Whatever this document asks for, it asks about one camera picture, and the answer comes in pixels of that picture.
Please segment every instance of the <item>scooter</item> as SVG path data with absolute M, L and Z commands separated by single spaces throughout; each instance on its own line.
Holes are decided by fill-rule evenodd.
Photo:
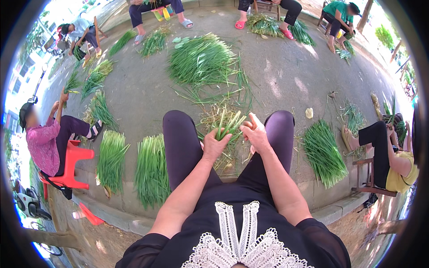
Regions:
M 52 220 L 52 216 L 40 207 L 40 201 L 33 189 L 24 187 L 15 180 L 14 198 L 18 208 L 27 216 L 34 219 Z

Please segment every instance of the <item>pink slipper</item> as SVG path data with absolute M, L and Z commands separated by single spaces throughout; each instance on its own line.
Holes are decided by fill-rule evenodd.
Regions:
M 289 38 L 290 40 L 296 40 L 293 38 L 292 33 L 289 31 L 289 29 L 286 30 L 282 30 L 280 29 L 280 31 L 284 34 L 284 36 L 286 36 L 286 38 Z
M 236 22 L 236 28 L 239 29 L 239 30 L 242 30 L 244 28 L 244 24 L 246 24 L 245 21 L 237 21 Z

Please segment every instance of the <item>hand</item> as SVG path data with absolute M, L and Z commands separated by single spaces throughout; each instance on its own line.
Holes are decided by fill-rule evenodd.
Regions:
M 63 90 L 61 91 L 61 95 L 60 95 L 60 102 L 64 103 L 69 99 L 69 94 L 65 93 L 64 94 L 64 87 Z
M 392 124 L 391 123 L 386 124 L 386 128 L 387 128 L 387 136 L 391 137 L 394 132 Z
M 207 159 L 212 164 L 221 155 L 222 151 L 233 136 L 232 134 L 226 134 L 223 139 L 217 141 L 215 139 L 217 132 L 218 129 L 214 129 L 204 137 L 204 153 L 202 154 L 202 158 Z
M 51 115 L 53 116 L 54 114 L 55 114 L 55 112 L 58 110 L 58 107 L 60 106 L 60 102 L 59 101 L 56 101 L 55 103 L 54 103 L 54 105 L 52 106 L 52 109 L 51 109 Z
M 244 140 L 249 140 L 256 152 L 263 154 L 271 149 L 268 142 L 267 133 L 264 124 L 259 121 L 254 113 L 249 113 L 252 122 L 244 121 L 240 130 L 243 132 Z

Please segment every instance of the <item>concrete ground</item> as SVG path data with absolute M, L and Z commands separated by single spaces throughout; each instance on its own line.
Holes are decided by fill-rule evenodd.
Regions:
M 193 37 L 212 31 L 225 41 L 233 42 L 232 50 L 235 53 L 240 51 L 246 74 L 257 85 L 253 85 L 252 90 L 261 105 L 254 103 L 252 111 L 261 120 L 265 120 L 276 110 L 294 112 L 296 135 L 302 134 L 306 127 L 319 118 L 324 118 L 332 122 L 340 152 L 345 150 L 338 119 L 338 108 L 343 105 L 343 101 L 349 98 L 356 103 L 368 123 L 373 123 L 377 118 L 370 92 L 374 91 L 382 103 L 383 99 L 390 99 L 392 92 L 398 90 L 394 80 L 375 67 L 359 51 L 357 56 L 351 59 L 350 65 L 337 54 L 331 53 L 326 46 L 327 37 L 323 36 L 324 30 L 313 24 L 306 23 L 308 33 L 317 43 L 314 48 L 288 39 L 269 37 L 264 40 L 256 34 L 248 33 L 246 29 L 237 30 L 234 24 L 239 18 L 239 13 L 235 7 L 187 9 L 186 17 L 194 22 L 194 28 L 184 29 L 176 16 L 167 22 L 173 29 L 168 51 L 142 59 L 136 52 L 136 49 L 141 47 L 134 48 L 133 42 L 130 41 L 111 58 L 116 63 L 113 72 L 106 78 L 104 91 L 109 108 L 118 120 L 120 131 L 125 133 L 126 143 L 131 144 L 125 156 L 124 193 L 107 199 L 102 187 L 96 186 L 94 172 L 102 137 L 90 145 L 96 154 L 94 159 L 80 161 L 76 165 L 77 179 L 90 185 L 89 191 L 83 191 L 106 205 L 136 215 L 155 217 L 156 211 L 145 211 L 139 204 L 133 189 L 137 142 L 146 136 L 161 133 L 162 118 L 169 110 L 182 110 L 194 121 L 199 121 L 201 109 L 174 93 L 171 89 L 174 84 L 166 72 L 169 54 L 174 49 L 171 41 L 176 36 Z M 144 27 L 149 31 L 162 23 L 165 22 L 158 22 L 153 17 L 144 21 Z M 131 24 L 127 21 L 108 32 L 109 37 L 101 41 L 104 49 L 101 60 L 108 58 L 106 54 L 108 49 L 130 28 Z M 44 119 L 48 116 L 54 101 L 59 98 L 61 88 L 70 76 L 74 63 L 74 58 L 66 59 L 65 70 L 51 79 L 50 87 L 42 99 Z M 327 94 L 332 91 L 338 94 L 335 103 L 331 99 L 328 100 L 325 112 Z M 67 110 L 63 114 L 82 116 L 90 99 L 91 97 L 88 97 L 80 104 L 80 96 L 71 94 Z M 402 105 L 405 107 L 407 104 L 398 105 L 401 110 Z M 314 110 L 313 119 L 305 117 L 305 109 L 309 107 Z M 238 147 L 244 151 L 246 158 L 250 144 L 245 143 L 244 149 Z M 353 161 L 351 157 L 344 158 L 350 175 L 333 188 L 326 190 L 321 182 L 317 185 L 314 173 L 306 163 L 304 155 L 303 150 L 299 150 L 299 153 L 293 151 L 290 175 L 307 200 L 310 210 L 331 204 L 351 194 L 350 188 L 356 185 L 356 169 L 351 166 Z

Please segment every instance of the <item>black hat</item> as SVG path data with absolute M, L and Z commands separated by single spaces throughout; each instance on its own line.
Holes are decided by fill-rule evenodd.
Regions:
M 63 26 L 61 27 L 61 34 L 62 35 L 67 35 L 69 33 L 69 23 L 63 24 Z
M 19 125 L 22 127 L 22 131 L 24 131 L 25 127 L 27 126 L 27 122 L 25 121 L 25 118 L 29 113 L 33 110 L 34 103 L 26 102 L 21 107 L 21 110 L 19 110 Z
M 353 13 L 354 13 L 354 14 L 356 14 L 356 15 L 358 15 L 358 16 L 360 16 L 360 17 L 362 17 L 362 15 L 360 14 L 360 10 L 359 10 L 359 8 L 356 6 L 356 4 L 355 4 L 355 3 L 350 2 L 350 3 L 349 3 L 349 7 L 351 8 L 351 10 L 353 11 Z

